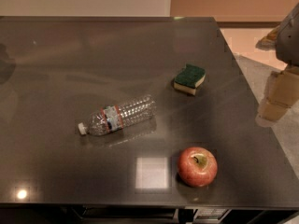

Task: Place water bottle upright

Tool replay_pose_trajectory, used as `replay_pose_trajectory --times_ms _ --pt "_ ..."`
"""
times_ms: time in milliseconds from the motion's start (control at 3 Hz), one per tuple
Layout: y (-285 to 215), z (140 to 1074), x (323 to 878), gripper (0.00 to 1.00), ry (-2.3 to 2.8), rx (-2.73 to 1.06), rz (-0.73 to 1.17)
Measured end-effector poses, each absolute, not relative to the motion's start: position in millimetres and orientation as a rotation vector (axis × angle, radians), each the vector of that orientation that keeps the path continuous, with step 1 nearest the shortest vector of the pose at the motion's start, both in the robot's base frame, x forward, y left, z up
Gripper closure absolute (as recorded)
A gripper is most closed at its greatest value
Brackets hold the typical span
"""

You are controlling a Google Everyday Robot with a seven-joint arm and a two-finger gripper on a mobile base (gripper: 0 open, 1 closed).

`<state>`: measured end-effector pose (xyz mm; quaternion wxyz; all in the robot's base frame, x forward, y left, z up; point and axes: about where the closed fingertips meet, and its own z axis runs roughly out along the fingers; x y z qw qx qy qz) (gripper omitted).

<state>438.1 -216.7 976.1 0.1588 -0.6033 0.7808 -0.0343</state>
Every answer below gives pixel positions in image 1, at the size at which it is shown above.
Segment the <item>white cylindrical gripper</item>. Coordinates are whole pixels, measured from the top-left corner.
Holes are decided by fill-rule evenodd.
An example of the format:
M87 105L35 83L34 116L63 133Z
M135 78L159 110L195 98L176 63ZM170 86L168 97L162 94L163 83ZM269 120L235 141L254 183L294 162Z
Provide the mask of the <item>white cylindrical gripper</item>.
M262 127L276 124L299 100L299 3L279 26L276 56L294 66L272 72L267 79L255 119Z

